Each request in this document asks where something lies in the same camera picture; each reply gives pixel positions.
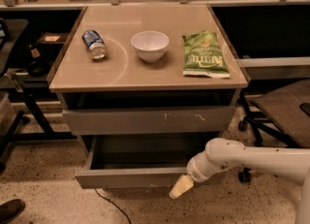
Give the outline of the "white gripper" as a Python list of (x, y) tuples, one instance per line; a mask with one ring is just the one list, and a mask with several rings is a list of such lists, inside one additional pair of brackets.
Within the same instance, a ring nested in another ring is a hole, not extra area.
[(187, 175), (182, 175), (172, 187), (169, 196), (177, 199), (189, 191), (194, 182), (204, 182), (212, 176), (225, 172), (229, 166), (222, 166), (212, 162), (205, 152), (198, 153), (187, 164)]

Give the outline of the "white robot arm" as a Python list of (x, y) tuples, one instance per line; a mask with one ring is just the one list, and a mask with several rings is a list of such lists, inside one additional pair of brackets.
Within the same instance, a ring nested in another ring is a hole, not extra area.
[(195, 182), (204, 182), (237, 166), (300, 184), (301, 200), (294, 224), (310, 224), (310, 150), (305, 148), (254, 147), (234, 140), (212, 139), (203, 152), (188, 162), (186, 174), (173, 186), (170, 197), (176, 199)]

